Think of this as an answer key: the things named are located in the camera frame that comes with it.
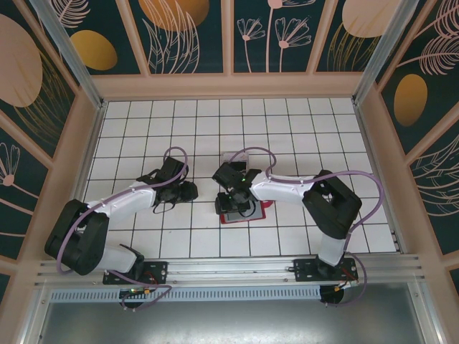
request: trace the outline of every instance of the black joint housing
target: black joint housing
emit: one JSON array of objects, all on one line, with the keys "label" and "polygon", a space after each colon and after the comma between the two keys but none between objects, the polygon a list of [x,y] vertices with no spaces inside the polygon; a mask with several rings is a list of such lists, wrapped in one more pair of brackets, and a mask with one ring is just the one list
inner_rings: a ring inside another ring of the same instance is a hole
[{"label": "black joint housing", "polygon": [[[57,258],[70,227],[86,210],[87,204],[77,199],[65,204],[44,246],[46,254]],[[86,225],[85,231],[72,233],[62,255],[62,263],[81,275],[93,271],[102,259],[107,237],[108,217],[105,214],[93,212],[86,217],[84,224]]]},{"label": "black joint housing", "polygon": [[[322,170],[317,177],[331,174]],[[324,196],[331,195],[328,201]],[[345,239],[361,208],[360,198],[338,177],[313,184],[303,195],[303,204],[319,229],[331,238]]]}]

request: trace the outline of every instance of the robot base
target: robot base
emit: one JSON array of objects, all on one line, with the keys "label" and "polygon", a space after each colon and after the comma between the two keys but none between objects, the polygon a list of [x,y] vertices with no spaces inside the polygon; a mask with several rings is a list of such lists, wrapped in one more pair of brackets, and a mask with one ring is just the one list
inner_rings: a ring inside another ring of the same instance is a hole
[{"label": "robot base", "polygon": [[[151,285],[166,284],[168,262],[143,262],[143,274],[137,279],[139,282]],[[132,283],[115,276],[114,274],[105,274],[102,280],[104,285],[131,285]]]},{"label": "robot base", "polygon": [[319,268],[317,258],[295,259],[289,271],[295,273],[296,282],[343,282],[359,279],[353,258],[343,258],[338,265],[330,267],[326,274]]}]

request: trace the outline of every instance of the orange circle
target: orange circle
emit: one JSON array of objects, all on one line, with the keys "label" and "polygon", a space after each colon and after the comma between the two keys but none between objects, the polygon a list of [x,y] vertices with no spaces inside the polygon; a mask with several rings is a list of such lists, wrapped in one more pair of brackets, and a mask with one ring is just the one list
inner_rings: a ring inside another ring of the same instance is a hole
[{"label": "orange circle", "polygon": [[186,13],[195,26],[200,25],[209,13],[209,0],[138,0],[138,3],[153,24],[167,31],[187,30]]}]

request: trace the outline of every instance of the cable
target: cable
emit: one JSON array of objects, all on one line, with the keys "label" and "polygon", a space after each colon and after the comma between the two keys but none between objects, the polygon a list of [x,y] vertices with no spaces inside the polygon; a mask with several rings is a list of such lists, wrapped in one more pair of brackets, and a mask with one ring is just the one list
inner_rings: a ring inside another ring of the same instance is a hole
[{"label": "cable", "polygon": [[350,305],[353,305],[354,303],[356,303],[357,301],[359,301],[361,299],[362,296],[364,296],[365,294],[365,290],[366,290],[366,286],[368,285],[368,277],[366,275],[366,269],[365,269],[365,266],[364,266],[364,263],[361,262],[360,258],[358,258],[354,253],[351,253],[351,252],[346,252],[346,254],[348,254],[349,256],[351,256],[352,258],[354,258],[359,264],[360,264],[360,267],[361,267],[361,270],[362,272],[364,273],[364,286],[362,287],[361,289],[361,292],[359,295],[357,295],[357,297],[355,297],[354,299],[350,300],[350,301],[347,301],[347,302],[343,302],[343,303],[336,303],[335,307],[343,307],[343,306],[350,306]]},{"label": "cable", "polygon": [[250,215],[244,215],[239,209],[237,210],[237,212],[239,213],[240,216],[242,217],[251,217],[253,214],[255,214],[255,212],[257,211],[257,204],[255,203],[255,201],[251,201],[252,202],[252,205],[253,205],[253,210],[252,212],[250,213]]},{"label": "cable", "polygon": [[332,177],[337,177],[337,176],[365,176],[367,178],[370,178],[371,180],[373,180],[377,187],[378,187],[378,192],[379,192],[379,200],[376,204],[376,206],[373,208],[373,210],[371,210],[366,216],[364,216],[361,220],[359,220],[358,222],[356,222],[351,228],[350,230],[348,231],[348,234],[346,236],[346,242],[344,243],[344,251],[347,250],[347,247],[349,245],[349,240],[351,240],[351,234],[352,232],[358,227],[360,226],[361,224],[363,224],[367,219],[369,219],[370,217],[373,216],[373,214],[375,214],[379,207],[382,205],[382,202],[384,201],[384,189],[382,187],[382,184],[381,184],[381,181],[376,178],[375,176],[371,175],[370,173],[367,173],[367,172],[363,172],[363,171],[342,171],[342,172],[335,172],[335,173],[330,173],[330,174],[327,174],[326,176],[322,176],[322,177],[317,177],[317,178],[312,178],[312,179],[307,179],[307,180],[301,180],[301,181],[295,181],[295,180],[285,180],[285,179],[279,179],[279,178],[275,178],[273,177],[273,175],[271,174],[272,170],[273,170],[273,167],[275,166],[275,164],[278,162],[277,158],[275,157],[274,153],[271,152],[270,150],[266,149],[266,148],[263,148],[263,147],[248,147],[248,148],[244,148],[244,149],[241,149],[239,150],[238,152],[236,152],[232,157],[231,159],[229,160],[230,162],[232,162],[236,156],[238,156],[239,154],[241,153],[244,153],[245,151],[250,151],[250,150],[259,150],[259,151],[264,151],[266,153],[268,153],[270,156],[273,157],[273,163],[268,167],[266,168],[266,177],[271,180],[271,181],[275,181],[276,183],[286,183],[286,184],[310,184],[310,183],[315,183],[317,181],[325,181],[326,179],[330,179]]},{"label": "cable", "polygon": [[350,278],[351,280],[354,280],[354,281],[356,280],[356,278],[355,278],[354,276],[352,276],[352,275],[349,273],[349,271],[347,271],[347,270],[344,269],[343,267],[341,268],[341,271],[344,272],[344,274],[345,274],[348,278]]},{"label": "cable", "polygon": [[[139,281],[135,281],[134,279],[131,279],[129,277],[126,277],[124,275],[122,275],[120,272],[118,271],[113,271],[113,270],[109,270],[108,271],[109,273],[111,274],[114,274],[115,276],[117,277],[120,277],[122,278],[123,280],[125,280],[126,282],[130,282],[134,285],[140,285],[142,287],[147,287],[147,288],[156,288],[156,289],[160,289],[160,288],[167,288],[167,290],[165,292],[163,292],[162,294],[160,294],[156,299],[154,299],[153,301],[145,301],[142,305],[136,307],[136,308],[133,308],[132,311],[133,312],[136,312],[136,311],[139,311],[139,310],[144,310],[145,308],[148,308],[148,307],[151,307],[153,305],[155,305],[160,299],[162,299],[163,297],[165,297],[167,294],[170,293],[170,291],[172,290],[172,286],[171,285],[151,285],[149,283],[143,283],[143,282],[139,282]],[[130,295],[127,294],[123,297],[123,299],[121,299],[121,305],[123,306],[124,310],[127,310],[128,307],[126,306],[126,304],[124,303],[126,301],[126,299],[129,297]]]},{"label": "cable", "polygon": [[180,178],[180,176],[186,171],[186,167],[188,166],[188,155],[186,154],[185,150],[183,148],[180,148],[180,147],[170,147],[168,150],[166,150],[166,152],[164,153],[164,156],[163,156],[163,161],[166,160],[166,157],[167,157],[167,154],[172,151],[173,149],[178,149],[179,151],[181,151],[183,154],[184,154],[184,157],[185,157],[185,162],[184,162],[184,167],[180,170],[180,172],[177,173],[176,176],[174,176],[173,178],[169,179],[168,181],[165,181],[163,183],[159,183],[159,184],[154,184],[154,185],[145,185],[145,186],[137,186],[135,188],[130,188],[128,190],[125,190],[125,191],[121,191],[120,193],[117,193],[115,195],[112,195],[110,197],[108,197],[106,200],[103,200],[101,201],[100,203],[96,204],[95,206],[93,206],[92,208],[89,208],[87,211],[85,211],[83,214],[81,214],[80,217],[78,217],[78,219],[73,223],[73,225],[70,227],[70,230],[68,231],[67,235],[65,236],[64,240],[62,241],[62,245],[59,249],[59,253],[57,254],[57,259],[56,259],[56,268],[57,268],[57,271],[60,273],[60,274],[68,274],[70,272],[72,272],[73,270],[72,269],[69,269],[67,271],[64,271],[62,270],[62,256],[64,255],[64,251],[65,251],[65,247],[67,246],[69,240],[70,240],[70,237],[72,236],[73,232],[77,230],[78,228],[78,225],[81,223],[81,221],[83,221],[89,214],[91,214],[93,211],[99,209],[100,207],[102,206],[105,206],[106,204],[109,204],[111,201],[115,201],[116,199],[120,198],[121,196],[124,196],[126,194],[129,194],[130,192],[134,192],[134,191],[137,191],[137,190],[146,190],[148,188],[153,188],[153,187],[160,187],[160,186],[165,186],[167,184],[170,184],[172,183],[173,181],[176,181],[177,179]]},{"label": "cable", "polygon": [[376,213],[379,209],[379,207],[382,205],[382,202],[384,201],[384,189],[382,187],[382,184],[381,184],[381,181],[374,177],[373,175],[371,175],[370,173],[367,173],[367,172],[363,172],[363,171],[342,171],[342,172],[335,172],[335,173],[330,173],[330,174],[327,174],[326,176],[322,176],[322,177],[317,177],[317,178],[312,178],[312,179],[308,179],[308,180],[300,180],[300,181],[292,181],[292,180],[285,180],[285,179],[280,179],[280,178],[275,178],[273,177],[272,175],[272,171],[273,171],[273,167],[275,166],[275,164],[278,162],[277,158],[275,157],[274,153],[271,152],[270,150],[266,149],[266,148],[263,148],[263,147],[248,147],[248,148],[244,148],[242,150],[239,150],[238,152],[236,152],[232,157],[231,159],[229,160],[230,162],[232,162],[236,156],[238,156],[239,154],[245,152],[245,151],[250,151],[250,150],[259,150],[259,151],[264,151],[266,153],[268,153],[270,156],[273,157],[273,163],[268,167],[266,168],[266,177],[270,180],[270,181],[274,181],[274,182],[277,182],[277,183],[292,183],[292,184],[309,184],[309,183],[315,183],[317,181],[324,181],[326,179],[329,179],[329,178],[332,178],[332,177],[337,177],[337,176],[366,176],[367,178],[370,178],[371,180],[373,180],[377,187],[378,187],[378,192],[379,192],[379,200],[376,204],[376,206],[373,208],[373,210],[371,210],[366,216],[364,216],[360,221],[356,222],[348,231],[348,234],[346,236],[346,242],[344,243],[344,252],[348,255],[350,255],[351,257],[353,257],[361,266],[361,269],[362,269],[362,272],[364,273],[364,286],[359,294],[359,296],[355,297],[353,300],[351,301],[348,301],[348,302],[345,302],[345,303],[340,303],[340,304],[336,304],[335,306],[336,307],[343,307],[343,306],[349,306],[349,305],[352,305],[354,304],[355,302],[357,302],[358,300],[361,299],[361,297],[363,296],[363,294],[365,293],[366,291],[366,286],[368,284],[368,279],[367,279],[367,275],[366,275],[366,269],[365,269],[365,266],[364,264],[362,263],[362,261],[360,260],[360,258],[358,258],[355,254],[351,253],[351,252],[346,252],[347,250],[347,247],[349,245],[349,241],[351,240],[351,235],[352,235],[352,232],[358,227],[360,226],[361,224],[363,224],[367,219],[369,219],[371,216],[374,215],[374,213]]},{"label": "cable", "polygon": [[[158,208],[160,205],[162,205],[162,204],[164,204],[164,210],[163,210],[163,211],[156,211],[157,208]],[[170,211],[170,210],[172,210],[172,209],[174,209],[174,208],[175,208],[175,203],[172,204],[172,207],[171,207],[170,209],[167,209],[167,210],[166,210],[166,202],[161,202],[160,204],[156,204],[156,205],[154,206],[154,208],[153,208],[153,214],[164,214],[164,213],[166,213],[166,212],[168,212],[168,211]]]}]

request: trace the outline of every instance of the metal frame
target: metal frame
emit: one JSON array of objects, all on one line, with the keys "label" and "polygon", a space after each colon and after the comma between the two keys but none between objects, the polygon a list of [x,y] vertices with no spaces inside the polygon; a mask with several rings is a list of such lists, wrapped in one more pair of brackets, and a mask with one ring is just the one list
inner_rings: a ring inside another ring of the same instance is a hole
[{"label": "metal frame", "polygon": [[354,91],[354,101],[357,105],[365,99],[382,66],[402,36],[407,24],[407,18],[411,18],[418,2],[419,0],[403,0],[397,7],[394,16],[387,25],[386,32],[379,40],[372,57],[366,65],[364,74],[361,76],[360,82]]},{"label": "metal frame", "polygon": [[[287,270],[293,266],[294,259],[314,257],[168,259],[167,282],[173,287],[324,285],[325,282],[296,282],[294,274]],[[369,283],[414,282],[424,279],[420,261],[415,254],[360,254],[359,258],[365,265]],[[102,284],[102,271],[86,276],[61,276],[55,264],[51,260],[41,263],[35,282],[37,288],[107,288]],[[357,271],[360,276],[363,275],[361,267],[357,267]]]},{"label": "metal frame", "polygon": [[446,344],[445,334],[433,306],[427,283],[408,283],[413,307],[426,343]]},{"label": "metal frame", "polygon": [[[218,291],[222,288],[239,292],[248,290],[252,294],[246,297],[254,300],[264,300],[266,292],[271,292],[271,290],[285,290],[285,293],[278,293],[273,296],[276,300],[286,297],[298,300],[305,297],[317,299],[314,290],[319,285],[324,285],[324,282],[296,282],[294,274],[287,270],[293,265],[294,259],[312,257],[314,256],[168,259],[167,282],[174,287],[175,292],[179,293],[177,294],[178,297],[171,297],[171,299],[183,298],[184,301],[190,301],[189,293]],[[414,254],[360,254],[359,258],[367,270],[368,283],[398,282],[419,285],[424,279],[420,261]],[[106,297],[103,295],[104,293],[113,296],[110,291],[117,292],[122,287],[122,285],[103,285],[103,272],[93,272],[87,276],[77,274],[61,276],[57,273],[55,264],[55,261],[43,261],[40,265],[35,283],[36,290],[29,312],[33,317],[30,316],[29,321],[26,321],[21,335],[22,340],[18,341],[18,344],[35,344],[38,342],[49,304],[57,302],[55,300],[57,293],[67,294],[66,297],[82,298],[84,302],[101,302],[99,299]],[[358,267],[358,272],[362,276],[361,267]],[[259,290],[260,294],[254,294],[254,290]],[[309,290],[309,292],[303,296],[289,295],[289,291],[294,292],[295,290]],[[82,293],[91,292],[97,295],[93,300],[88,296],[81,297]],[[220,295],[220,297],[216,297],[216,300],[222,300],[222,298],[228,297]],[[419,312],[428,316],[427,312],[422,312],[424,310],[422,304],[420,307]],[[426,337],[426,343],[436,343],[427,341],[427,338],[435,337],[432,334],[432,328],[424,330],[425,324],[421,321],[420,323]]]},{"label": "metal frame", "polygon": [[[384,189],[387,190],[386,182],[384,180],[384,175],[381,172],[382,171],[381,166],[379,165],[378,160],[374,157],[374,144],[371,138],[366,134],[368,130],[366,126],[365,117],[362,116],[360,107],[354,101],[353,101],[353,105],[354,105],[354,112],[356,113],[356,117],[357,117],[357,123],[359,124],[359,127],[361,129],[360,133],[361,133],[362,139],[364,140],[364,144],[367,148],[366,152],[370,160],[370,165],[372,166],[374,175],[378,177]],[[397,221],[397,217],[394,215],[395,214],[394,207],[387,197],[384,200],[383,207],[384,207],[384,210],[386,211],[386,215],[389,214],[389,216],[387,216],[387,221],[389,223],[389,228],[394,230],[395,237],[397,238],[398,249],[401,251],[401,253],[407,252],[407,246],[403,240],[402,232],[400,230],[400,226]]]},{"label": "metal frame", "polygon": [[64,27],[60,24],[54,9],[51,6],[50,1],[43,0],[29,0],[30,4],[34,7],[34,10],[42,21],[44,27],[48,31],[54,43],[59,48],[60,53],[68,63],[73,74],[77,78],[81,87],[86,91],[87,96],[93,105],[100,108],[102,104],[102,98],[94,85],[93,79],[86,69],[86,66],[82,63],[80,56],[78,55],[75,47],[73,46],[70,38],[65,31]]},{"label": "metal frame", "polygon": [[91,134],[86,145],[80,170],[78,171],[77,182],[71,193],[72,199],[81,200],[85,196],[87,176],[89,175],[91,169],[91,163],[93,160],[94,152],[98,145],[99,133],[102,129],[103,119],[105,118],[105,114],[107,113],[107,108],[108,103],[103,102],[102,105],[99,107],[97,113],[95,114],[93,129],[91,130]]}]

